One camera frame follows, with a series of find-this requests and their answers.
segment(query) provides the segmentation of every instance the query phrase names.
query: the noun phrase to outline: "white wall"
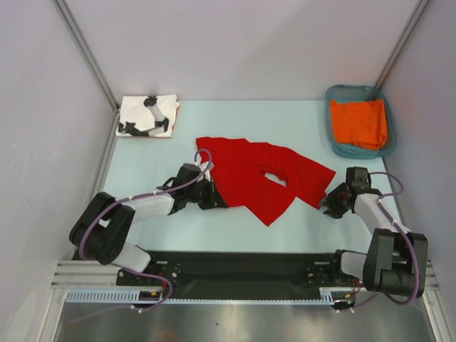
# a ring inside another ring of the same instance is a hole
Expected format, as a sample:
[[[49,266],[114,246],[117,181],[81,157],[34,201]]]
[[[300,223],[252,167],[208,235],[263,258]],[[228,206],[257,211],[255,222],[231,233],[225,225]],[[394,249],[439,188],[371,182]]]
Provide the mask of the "white wall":
[[[406,222],[429,239],[456,318],[456,2],[431,1],[385,87],[398,134],[387,159],[405,184]]]
[[[373,85],[417,0],[67,0],[118,101],[322,99]]]
[[[50,0],[5,0],[0,18],[0,341],[35,291],[30,341],[113,114]]]

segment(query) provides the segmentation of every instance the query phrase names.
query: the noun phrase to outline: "blue basket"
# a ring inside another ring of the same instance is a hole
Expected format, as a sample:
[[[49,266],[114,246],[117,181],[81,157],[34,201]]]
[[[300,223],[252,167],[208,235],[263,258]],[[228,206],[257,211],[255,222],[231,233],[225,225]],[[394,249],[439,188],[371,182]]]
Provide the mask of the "blue basket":
[[[388,126],[388,139],[385,145],[378,151],[368,150],[355,145],[340,144],[336,142],[333,132],[333,124],[331,122],[331,100],[338,103],[347,102],[364,102],[369,100],[381,99],[385,103],[386,124]],[[391,154],[396,148],[396,135],[394,132],[393,121],[391,120],[390,107],[385,99],[385,96],[375,88],[368,86],[354,86],[354,85],[335,85],[326,91],[326,124],[328,130],[329,140],[333,151],[341,157],[351,159],[373,159],[378,157],[385,157]]]

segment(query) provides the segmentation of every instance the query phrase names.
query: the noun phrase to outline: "red cloth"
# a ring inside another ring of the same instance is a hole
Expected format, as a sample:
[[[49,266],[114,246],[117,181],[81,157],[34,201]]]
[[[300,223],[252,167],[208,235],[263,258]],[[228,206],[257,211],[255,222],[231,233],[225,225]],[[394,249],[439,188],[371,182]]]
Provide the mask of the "red cloth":
[[[335,172],[287,147],[246,139],[197,138],[207,148],[214,168],[211,176],[229,207],[245,205],[269,226],[299,197],[318,209]],[[202,161],[208,161],[202,153]],[[266,173],[286,182],[269,180]]]

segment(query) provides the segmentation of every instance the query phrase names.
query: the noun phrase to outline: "orange cloth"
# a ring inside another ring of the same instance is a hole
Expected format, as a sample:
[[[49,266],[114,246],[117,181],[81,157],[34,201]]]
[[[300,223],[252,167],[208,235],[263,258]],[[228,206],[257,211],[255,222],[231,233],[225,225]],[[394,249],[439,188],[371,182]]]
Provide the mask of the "orange cloth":
[[[383,100],[340,104],[331,100],[331,121],[338,143],[381,149],[388,139]]]

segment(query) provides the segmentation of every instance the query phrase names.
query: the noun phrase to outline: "white table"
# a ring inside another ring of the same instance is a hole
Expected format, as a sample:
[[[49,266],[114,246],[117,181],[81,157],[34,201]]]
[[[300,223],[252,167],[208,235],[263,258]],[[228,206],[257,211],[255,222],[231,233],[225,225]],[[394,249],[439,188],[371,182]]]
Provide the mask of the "white table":
[[[116,197],[151,192],[184,162],[192,162],[195,138],[246,138],[290,147],[336,171],[327,192],[345,180],[346,168],[385,171],[383,161],[337,156],[326,135],[323,101],[182,101],[170,139],[118,138],[104,191]],[[373,186],[391,191],[388,178],[373,176]],[[397,214],[392,197],[387,205]],[[371,241],[359,217],[335,220],[296,198],[270,227],[247,208],[202,211],[195,204],[167,217],[131,227],[128,241],[143,249],[216,252],[366,252]]]

